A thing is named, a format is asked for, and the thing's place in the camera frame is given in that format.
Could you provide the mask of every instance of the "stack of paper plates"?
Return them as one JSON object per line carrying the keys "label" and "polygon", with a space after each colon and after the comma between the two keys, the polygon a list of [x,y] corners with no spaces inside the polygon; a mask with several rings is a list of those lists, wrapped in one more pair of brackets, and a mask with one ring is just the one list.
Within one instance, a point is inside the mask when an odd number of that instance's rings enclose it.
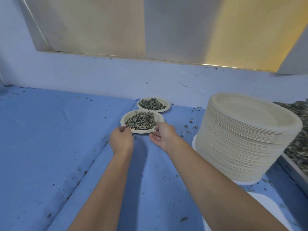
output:
{"label": "stack of paper plates", "polygon": [[235,94],[210,97],[196,151],[238,184],[253,184],[302,129],[291,111],[272,102]]}

